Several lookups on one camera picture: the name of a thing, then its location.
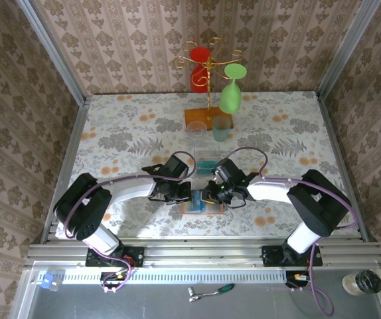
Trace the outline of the brown leather card holder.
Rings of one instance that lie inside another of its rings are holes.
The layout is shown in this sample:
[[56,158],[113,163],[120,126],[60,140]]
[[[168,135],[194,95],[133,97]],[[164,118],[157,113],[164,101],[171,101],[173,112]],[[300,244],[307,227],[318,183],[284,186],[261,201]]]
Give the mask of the brown leather card holder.
[[221,215],[224,212],[224,204],[206,203],[206,210],[203,213],[190,212],[191,202],[181,204],[181,213],[183,215]]

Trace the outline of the blue credit card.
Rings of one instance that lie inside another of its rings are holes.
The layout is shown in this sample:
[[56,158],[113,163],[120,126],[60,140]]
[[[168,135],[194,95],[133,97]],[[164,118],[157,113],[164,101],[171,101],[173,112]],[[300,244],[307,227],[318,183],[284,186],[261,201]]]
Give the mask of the blue credit card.
[[192,201],[190,203],[190,212],[203,213],[206,210],[206,203],[202,200],[201,190],[192,190]]

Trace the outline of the teal credit card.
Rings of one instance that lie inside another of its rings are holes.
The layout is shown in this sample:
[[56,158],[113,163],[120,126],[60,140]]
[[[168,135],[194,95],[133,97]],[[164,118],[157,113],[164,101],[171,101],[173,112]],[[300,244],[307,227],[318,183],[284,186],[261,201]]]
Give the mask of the teal credit card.
[[218,162],[215,160],[200,160],[196,162],[197,175],[211,175]]

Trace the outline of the clear plastic box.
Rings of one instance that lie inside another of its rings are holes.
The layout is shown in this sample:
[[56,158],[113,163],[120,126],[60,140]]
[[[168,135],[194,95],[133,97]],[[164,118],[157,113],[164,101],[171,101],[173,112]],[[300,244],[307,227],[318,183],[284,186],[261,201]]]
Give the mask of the clear plastic box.
[[218,144],[197,145],[193,148],[196,161],[215,160],[220,161],[220,146]]

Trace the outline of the clear glass cup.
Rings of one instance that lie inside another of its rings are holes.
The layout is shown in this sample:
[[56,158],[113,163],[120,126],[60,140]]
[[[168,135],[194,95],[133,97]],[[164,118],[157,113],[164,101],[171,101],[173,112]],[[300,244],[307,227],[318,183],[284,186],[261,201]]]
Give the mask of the clear glass cup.
[[187,124],[186,132],[192,138],[199,138],[207,131],[207,126],[201,121],[192,121]]

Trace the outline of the green wine glass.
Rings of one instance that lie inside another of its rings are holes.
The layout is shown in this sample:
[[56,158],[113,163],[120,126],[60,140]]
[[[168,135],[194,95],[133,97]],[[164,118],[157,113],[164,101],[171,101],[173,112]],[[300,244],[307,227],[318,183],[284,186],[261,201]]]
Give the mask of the green wine glass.
[[225,67],[224,72],[230,83],[222,90],[219,108],[226,114],[234,114],[240,109],[242,95],[236,81],[246,76],[247,69],[242,64],[231,63]]

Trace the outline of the black yellow power connector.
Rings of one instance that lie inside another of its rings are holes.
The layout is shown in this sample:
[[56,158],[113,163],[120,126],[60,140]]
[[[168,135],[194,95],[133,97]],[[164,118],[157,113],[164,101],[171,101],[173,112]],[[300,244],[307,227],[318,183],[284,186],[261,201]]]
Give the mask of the black yellow power connector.
[[300,273],[297,271],[286,271],[285,277],[285,285],[289,288],[303,288],[306,287],[311,281],[308,274]]
[[117,272],[102,272],[100,286],[105,290],[117,290],[127,276],[126,270]]

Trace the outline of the red wine glass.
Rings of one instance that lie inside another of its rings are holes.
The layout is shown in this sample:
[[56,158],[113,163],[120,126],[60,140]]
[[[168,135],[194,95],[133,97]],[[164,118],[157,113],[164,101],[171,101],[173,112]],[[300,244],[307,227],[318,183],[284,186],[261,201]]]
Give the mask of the red wine glass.
[[208,73],[207,62],[211,57],[211,51],[206,47],[196,47],[190,52],[190,59],[196,63],[190,75],[190,89],[194,93],[208,92]]

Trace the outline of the blue plug connector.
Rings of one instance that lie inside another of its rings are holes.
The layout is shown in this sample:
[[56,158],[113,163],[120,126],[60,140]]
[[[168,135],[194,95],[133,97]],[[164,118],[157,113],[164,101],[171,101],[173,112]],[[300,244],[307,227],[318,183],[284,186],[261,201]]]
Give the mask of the blue plug connector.
[[53,274],[45,273],[42,278],[42,283],[40,286],[43,289],[47,289],[49,291],[56,292],[59,290],[60,286],[62,284],[62,280]]

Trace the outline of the glass jar with black lid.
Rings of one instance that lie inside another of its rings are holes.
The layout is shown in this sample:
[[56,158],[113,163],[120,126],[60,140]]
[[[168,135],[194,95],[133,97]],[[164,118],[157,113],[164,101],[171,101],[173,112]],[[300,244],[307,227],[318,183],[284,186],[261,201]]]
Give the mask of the glass jar with black lid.
[[362,270],[344,276],[342,285],[353,296],[377,294],[381,291],[381,278],[374,271]]

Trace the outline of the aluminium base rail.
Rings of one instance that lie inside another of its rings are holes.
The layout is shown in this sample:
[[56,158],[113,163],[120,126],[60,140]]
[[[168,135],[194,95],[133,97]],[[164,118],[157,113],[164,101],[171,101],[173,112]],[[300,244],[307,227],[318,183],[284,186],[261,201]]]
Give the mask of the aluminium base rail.
[[[263,237],[166,237],[162,239],[128,238],[126,246],[144,247],[145,268],[191,270],[259,269],[262,247],[280,245],[282,238]],[[319,243],[323,267],[329,269],[381,268],[378,243],[356,237],[329,237]],[[25,260],[27,267],[83,267],[87,246],[79,241],[52,239],[43,245],[31,245]]]

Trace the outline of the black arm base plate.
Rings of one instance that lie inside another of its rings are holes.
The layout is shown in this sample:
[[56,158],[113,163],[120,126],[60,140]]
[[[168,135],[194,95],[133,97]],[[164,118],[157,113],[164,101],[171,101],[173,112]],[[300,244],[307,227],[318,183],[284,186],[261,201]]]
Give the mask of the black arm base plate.
[[125,266],[124,263],[118,261],[117,259],[122,259],[127,261],[132,268],[142,267],[144,261],[144,247],[132,247],[124,246],[114,250],[110,257],[115,259],[107,259],[106,257],[101,257],[92,249],[88,249],[86,255],[86,266],[87,267],[122,267]]
[[323,260],[319,247],[315,247],[313,261],[311,261],[311,251],[309,248],[306,252],[299,254],[292,248],[285,245],[265,245],[262,246],[263,264],[266,267],[291,267],[291,266],[322,266]]

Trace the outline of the green handled screwdriver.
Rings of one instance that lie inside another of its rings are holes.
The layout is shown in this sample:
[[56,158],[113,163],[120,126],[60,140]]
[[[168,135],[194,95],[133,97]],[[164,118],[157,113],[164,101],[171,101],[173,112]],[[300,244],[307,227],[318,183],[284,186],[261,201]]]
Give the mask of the green handled screwdriver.
[[231,291],[234,287],[235,287],[235,284],[231,283],[231,284],[226,284],[226,285],[220,287],[219,289],[217,289],[214,292],[195,293],[194,296],[189,296],[189,302],[195,302],[195,301],[200,300],[200,299],[205,298],[205,297],[218,296],[218,295],[221,295],[221,294],[224,294],[226,292]]

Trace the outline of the aluminium table side rail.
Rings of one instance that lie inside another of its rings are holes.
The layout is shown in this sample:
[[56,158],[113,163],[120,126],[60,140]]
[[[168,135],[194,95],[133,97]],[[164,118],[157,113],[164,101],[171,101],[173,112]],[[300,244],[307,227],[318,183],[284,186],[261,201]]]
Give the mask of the aluminium table side rail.
[[50,203],[46,222],[44,224],[44,229],[42,230],[42,235],[40,237],[40,244],[42,245],[47,242],[48,236],[50,234],[50,228],[56,221],[56,216],[53,212],[54,206],[68,189],[68,183],[70,181],[70,176],[74,167],[76,153],[80,144],[81,135],[86,123],[88,108],[91,104],[92,98],[93,96],[86,97],[83,105],[81,105],[81,107],[78,109],[77,117],[75,119],[68,147],[64,156],[64,161],[60,170],[60,175],[58,176],[58,181],[54,190],[52,201]]
[[352,217],[354,222],[357,222],[357,229],[360,233],[360,237],[364,242],[370,242],[369,234],[366,229],[366,226],[363,221],[362,213],[360,212],[360,208],[358,206],[358,202],[356,199],[356,194],[354,192],[354,189],[352,187],[352,183],[350,180],[350,175],[346,169],[346,165],[344,162],[343,155],[341,153],[339,141],[337,139],[337,135],[335,134],[333,123],[331,122],[331,118],[329,116],[325,101],[322,99],[322,97],[315,93],[315,96],[317,98],[317,102],[319,104],[319,110],[321,112],[321,115],[323,117],[324,125],[326,128],[326,131],[328,133],[328,137],[331,143],[331,147],[337,162],[337,167],[341,176],[341,180],[343,183],[343,187],[345,190],[345,195],[350,200],[350,204],[352,205]]

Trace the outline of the aluminium corner post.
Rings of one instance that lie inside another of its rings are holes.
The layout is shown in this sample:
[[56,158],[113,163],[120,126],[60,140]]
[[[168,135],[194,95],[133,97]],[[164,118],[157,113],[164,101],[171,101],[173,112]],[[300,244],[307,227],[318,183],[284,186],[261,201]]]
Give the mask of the aluminium corner post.
[[69,92],[75,99],[77,105],[82,107],[85,104],[86,96],[83,93],[78,81],[75,79],[72,69],[69,67],[64,58],[60,47],[58,46],[54,35],[51,33],[47,23],[44,21],[42,14],[34,4],[33,0],[15,0],[22,9],[31,27],[37,34],[38,39],[42,43],[50,59],[54,63],[56,70],[61,75]]
[[354,16],[354,19],[352,20],[352,23],[348,28],[340,47],[333,57],[319,85],[317,90],[317,96],[319,99],[325,100],[333,89],[335,82],[343,72],[346,63],[349,61],[380,4],[381,0],[362,0],[362,3]]

